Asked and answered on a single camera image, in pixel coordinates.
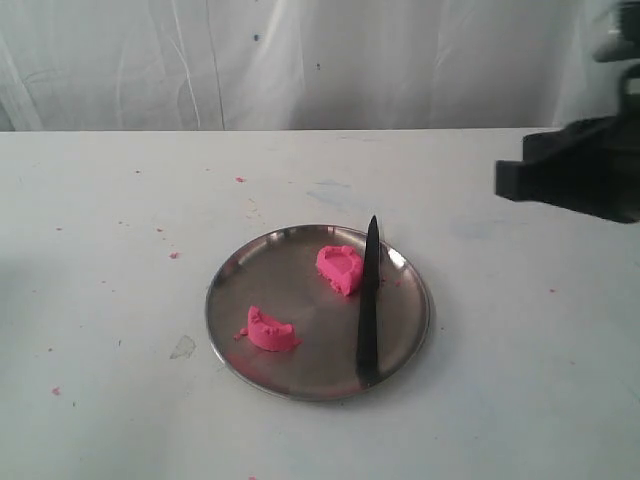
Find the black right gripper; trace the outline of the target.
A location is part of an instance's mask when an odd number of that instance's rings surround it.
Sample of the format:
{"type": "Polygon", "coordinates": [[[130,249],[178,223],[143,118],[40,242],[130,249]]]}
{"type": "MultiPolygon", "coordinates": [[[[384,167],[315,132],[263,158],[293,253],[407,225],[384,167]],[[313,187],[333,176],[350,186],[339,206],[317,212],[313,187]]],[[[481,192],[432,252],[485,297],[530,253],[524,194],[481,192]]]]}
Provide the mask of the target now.
{"type": "Polygon", "coordinates": [[[521,162],[495,162],[494,193],[621,224],[639,221],[639,117],[579,120],[528,135],[521,162]]]}

